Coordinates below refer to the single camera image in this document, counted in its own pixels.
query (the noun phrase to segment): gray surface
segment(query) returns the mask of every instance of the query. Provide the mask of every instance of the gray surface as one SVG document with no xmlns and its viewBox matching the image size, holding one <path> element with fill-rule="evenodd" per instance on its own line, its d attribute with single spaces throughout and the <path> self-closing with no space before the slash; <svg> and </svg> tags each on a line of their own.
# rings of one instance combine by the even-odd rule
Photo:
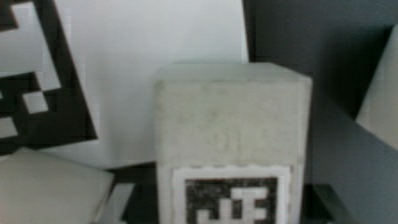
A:
<svg viewBox="0 0 398 224">
<path fill-rule="evenodd" d="M 353 117 L 398 23 L 392 0 L 247 1 L 252 58 L 314 78 L 307 182 L 330 183 L 364 224 L 396 224 L 398 153 Z"/>
</svg>

